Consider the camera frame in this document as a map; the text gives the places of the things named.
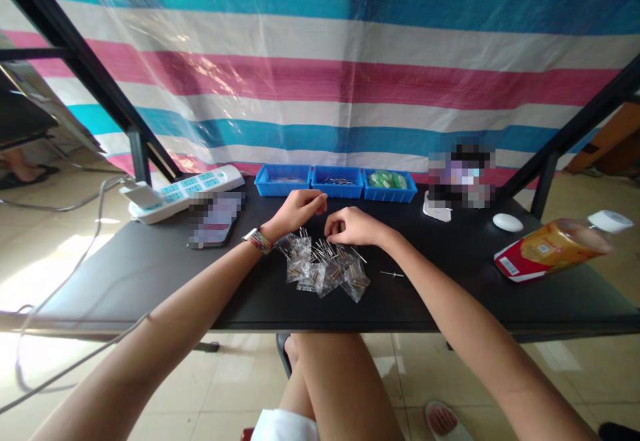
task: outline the plastic bottle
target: plastic bottle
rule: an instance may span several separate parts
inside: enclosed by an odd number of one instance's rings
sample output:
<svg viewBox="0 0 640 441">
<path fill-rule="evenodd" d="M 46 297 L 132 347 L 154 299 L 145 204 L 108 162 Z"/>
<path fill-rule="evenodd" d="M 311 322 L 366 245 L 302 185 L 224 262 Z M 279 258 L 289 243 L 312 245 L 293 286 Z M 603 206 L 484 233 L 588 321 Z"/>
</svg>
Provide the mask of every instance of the plastic bottle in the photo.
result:
<svg viewBox="0 0 640 441">
<path fill-rule="evenodd" d="M 557 219 L 495 254 L 499 270 L 515 282 L 560 271 L 613 251 L 611 233 L 633 223 L 613 211 L 586 220 Z"/>
</svg>

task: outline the white cable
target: white cable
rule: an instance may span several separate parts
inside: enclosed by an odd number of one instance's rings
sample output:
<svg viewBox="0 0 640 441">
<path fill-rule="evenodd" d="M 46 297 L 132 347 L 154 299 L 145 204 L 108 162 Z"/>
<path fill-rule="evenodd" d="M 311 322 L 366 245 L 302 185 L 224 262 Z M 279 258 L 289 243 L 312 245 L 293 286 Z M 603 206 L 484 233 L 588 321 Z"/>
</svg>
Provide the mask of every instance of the white cable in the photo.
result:
<svg viewBox="0 0 640 441">
<path fill-rule="evenodd" d="M 71 274 L 69 274 L 69 276 L 67 276 L 67 278 L 55 290 L 53 290 L 53 292 L 42 303 L 40 303 L 40 305 L 36 309 L 34 309 L 34 310 L 29 312 L 29 314 L 27 315 L 27 318 L 25 319 L 25 322 L 20 327 L 20 333 L 19 333 L 19 337 L 18 337 L 18 345 L 16 347 L 16 356 L 15 356 L 15 377 L 16 377 L 16 382 L 18 383 L 20 388 L 22 388 L 23 390 L 27 390 L 27 392 L 23 396 L 21 396 L 20 398 L 18 398 L 16 400 L 14 400 L 14 401 L 2 406 L 0 408 L 0 414 L 2 414 L 4 412 L 16 407 L 18 404 L 26 401 L 27 399 L 29 399 L 33 395 L 44 391 L 44 389 L 47 386 L 49 386 L 50 384 L 54 383 L 55 381 L 58 381 L 58 379 L 62 378 L 64 375 L 66 375 L 66 373 L 76 369 L 78 366 L 83 364 L 85 361 L 93 358 L 96 354 L 98 354 L 101 351 L 105 350 L 106 348 L 108 348 L 112 344 L 115 344 L 116 342 L 119 342 L 122 338 L 127 336 L 131 331 L 133 331 L 135 328 L 137 328 L 138 325 L 147 317 L 147 314 L 145 314 L 131 328 L 126 330 L 124 333 L 120 334 L 119 336 L 117 336 L 113 340 L 109 341 L 107 344 L 104 344 L 103 346 L 101 346 L 97 350 L 93 351 L 92 353 L 89 353 L 87 356 L 82 358 L 80 361 L 77 361 L 76 363 L 72 364 L 70 367 L 68 367 L 67 369 L 63 370 L 62 372 L 56 374 L 54 377 L 48 379 L 47 381 L 45 381 L 44 383 L 40 384 L 36 388 L 30 389 L 26 385 L 26 383 L 24 382 L 24 379 L 23 379 L 23 376 L 22 376 L 22 366 L 21 366 L 21 363 L 20 363 L 20 345 L 22 343 L 22 339 L 23 339 L 23 337 L 25 335 L 25 332 L 29 328 L 29 324 L 31 323 L 33 318 L 35 318 L 35 316 L 40 311 L 42 311 L 42 309 L 45 307 L 45 305 L 56 295 L 56 293 L 58 293 L 62 289 L 62 287 L 65 286 L 65 284 L 67 284 L 67 281 L 69 281 L 69 279 L 71 279 L 71 277 L 75 274 L 75 272 L 78 270 L 78 268 L 80 267 L 82 262 L 85 260 L 85 258 L 89 254 L 89 251 L 91 250 L 91 247 L 93 246 L 93 243 L 95 242 L 97 237 L 100 235 L 100 230 L 102 228 L 102 210 L 103 210 L 103 205 L 104 205 L 106 186 L 112 180 L 115 180 L 115 179 L 119 180 L 119 179 L 122 179 L 122 178 L 123 177 L 111 177 L 111 178 L 105 179 L 102 182 L 102 185 L 100 186 L 100 191 L 99 191 L 98 219 L 97 219 L 98 226 L 97 226 L 97 228 L 95 230 L 93 238 L 91 239 L 91 242 L 89 243 L 89 246 L 87 247 L 85 252 L 82 254 L 82 256 L 80 256 L 80 259 L 78 260 L 76 265 L 73 267 L 73 270 L 71 271 Z M 48 391 L 45 391 L 45 392 L 62 391 L 62 390 L 70 389 L 70 388 L 73 388 L 73 387 L 75 387 L 75 385 L 61 386 L 61 387 L 54 388 L 52 390 L 48 390 Z"/>
</svg>

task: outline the green items in tray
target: green items in tray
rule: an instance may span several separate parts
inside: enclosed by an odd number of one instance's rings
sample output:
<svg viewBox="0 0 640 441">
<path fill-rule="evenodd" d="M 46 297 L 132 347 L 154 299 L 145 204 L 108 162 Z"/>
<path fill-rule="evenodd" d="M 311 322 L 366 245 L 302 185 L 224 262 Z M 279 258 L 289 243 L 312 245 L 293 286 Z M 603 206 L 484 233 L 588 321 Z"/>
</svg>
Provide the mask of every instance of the green items in tray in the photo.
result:
<svg viewBox="0 0 640 441">
<path fill-rule="evenodd" d="M 369 175 L 369 186 L 374 188 L 408 188 L 404 176 L 386 170 L 376 170 L 375 173 Z"/>
</svg>

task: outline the white bottle cap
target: white bottle cap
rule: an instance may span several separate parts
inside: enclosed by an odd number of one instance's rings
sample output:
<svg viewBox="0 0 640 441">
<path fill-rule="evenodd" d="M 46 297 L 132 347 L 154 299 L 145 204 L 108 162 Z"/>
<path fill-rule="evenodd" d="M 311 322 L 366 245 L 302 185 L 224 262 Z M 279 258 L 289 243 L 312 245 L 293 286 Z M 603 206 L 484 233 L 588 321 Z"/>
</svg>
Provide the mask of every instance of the white bottle cap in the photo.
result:
<svg viewBox="0 0 640 441">
<path fill-rule="evenodd" d="M 633 226 L 633 221 L 609 210 L 593 213 L 587 219 L 593 226 L 608 232 L 621 232 Z"/>
</svg>

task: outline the white shorts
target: white shorts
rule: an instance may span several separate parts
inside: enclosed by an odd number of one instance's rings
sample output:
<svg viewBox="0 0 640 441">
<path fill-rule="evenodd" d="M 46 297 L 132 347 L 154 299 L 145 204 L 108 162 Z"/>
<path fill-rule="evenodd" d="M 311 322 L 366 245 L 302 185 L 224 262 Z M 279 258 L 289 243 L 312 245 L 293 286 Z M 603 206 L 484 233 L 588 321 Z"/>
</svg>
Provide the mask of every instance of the white shorts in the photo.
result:
<svg viewBox="0 0 640 441">
<path fill-rule="evenodd" d="M 318 425 L 300 414 L 262 410 L 251 441 L 319 441 Z"/>
</svg>

